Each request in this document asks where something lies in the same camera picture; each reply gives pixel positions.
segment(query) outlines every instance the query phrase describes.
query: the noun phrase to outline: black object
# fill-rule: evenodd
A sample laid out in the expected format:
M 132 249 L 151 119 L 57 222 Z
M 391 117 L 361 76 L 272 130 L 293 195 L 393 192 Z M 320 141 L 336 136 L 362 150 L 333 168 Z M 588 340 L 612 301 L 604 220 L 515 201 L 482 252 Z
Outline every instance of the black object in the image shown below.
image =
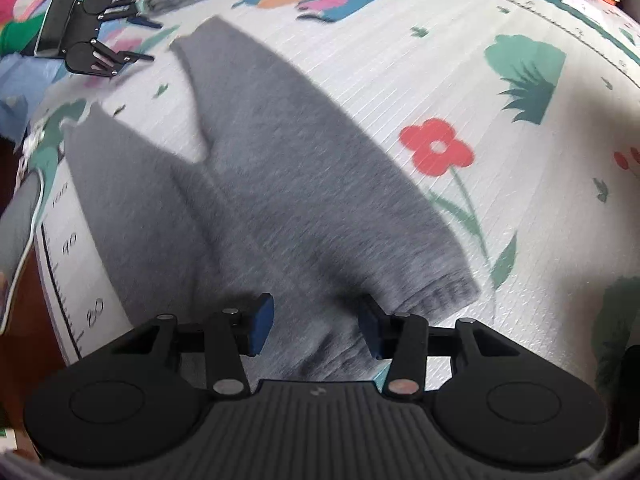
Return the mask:
M 250 393 L 240 354 L 260 352 L 273 299 L 212 314 L 202 325 L 162 315 L 43 383 L 26 429 L 45 464 L 71 478 L 587 478 L 580 454 L 605 410 L 586 384 L 472 319 L 429 328 L 385 315 L 370 298 L 359 323 L 373 382 L 265 381 Z M 204 352 L 207 388 L 177 374 Z M 427 355 L 452 378 L 423 392 Z
M 35 42 L 23 53 L 64 59 L 70 72 L 113 77 L 128 63 L 153 56 L 114 52 L 98 41 L 104 22 L 131 18 L 139 25 L 161 27 L 138 12 L 135 0 L 52 0 Z

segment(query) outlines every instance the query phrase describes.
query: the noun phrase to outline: light blue cloth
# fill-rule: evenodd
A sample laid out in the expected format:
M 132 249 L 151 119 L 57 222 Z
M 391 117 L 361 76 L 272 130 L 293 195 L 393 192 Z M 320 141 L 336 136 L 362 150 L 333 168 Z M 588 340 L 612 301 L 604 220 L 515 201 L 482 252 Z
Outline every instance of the light blue cloth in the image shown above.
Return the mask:
M 44 12 L 51 0 L 46 0 L 34 14 Z M 100 29 L 104 37 L 111 30 L 123 25 L 123 21 L 106 23 Z M 11 54 L 0 59 L 0 102 L 18 99 L 19 107 L 0 105 L 0 136 L 20 145 L 31 115 L 42 101 L 46 89 L 62 79 L 68 72 L 62 61 L 39 59 Z

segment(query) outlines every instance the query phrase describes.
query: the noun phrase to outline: red flower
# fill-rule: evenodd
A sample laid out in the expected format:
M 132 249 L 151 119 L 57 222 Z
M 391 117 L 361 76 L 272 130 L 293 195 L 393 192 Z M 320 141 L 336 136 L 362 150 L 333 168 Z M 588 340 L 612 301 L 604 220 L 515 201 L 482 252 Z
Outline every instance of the red flower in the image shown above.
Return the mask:
M 616 164 L 623 170 L 629 169 L 629 163 L 626 161 L 625 156 L 620 152 L 613 152 L 613 158 L 616 160 Z
M 449 166 L 466 168 L 474 161 L 474 152 L 455 137 L 456 131 L 442 119 L 428 119 L 400 131 L 400 142 L 415 152 L 415 167 L 430 176 L 444 174 Z

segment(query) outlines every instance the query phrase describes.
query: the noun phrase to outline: green sleeve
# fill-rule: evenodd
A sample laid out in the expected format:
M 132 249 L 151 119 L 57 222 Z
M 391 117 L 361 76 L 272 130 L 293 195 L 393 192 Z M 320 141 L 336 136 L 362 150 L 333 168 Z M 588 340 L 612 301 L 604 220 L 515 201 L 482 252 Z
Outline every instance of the green sleeve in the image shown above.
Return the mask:
M 25 22 L 9 22 L 0 29 L 0 57 L 20 52 L 37 35 L 44 21 L 44 14 Z

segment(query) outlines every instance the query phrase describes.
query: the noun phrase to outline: flower center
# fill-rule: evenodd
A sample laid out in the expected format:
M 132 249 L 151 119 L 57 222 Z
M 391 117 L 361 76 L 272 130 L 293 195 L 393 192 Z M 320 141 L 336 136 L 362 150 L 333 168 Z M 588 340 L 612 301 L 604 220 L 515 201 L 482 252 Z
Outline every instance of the flower center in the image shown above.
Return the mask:
M 434 140 L 430 145 L 429 148 L 431 149 L 431 151 L 433 153 L 444 153 L 447 151 L 447 145 L 442 142 L 441 140 Z

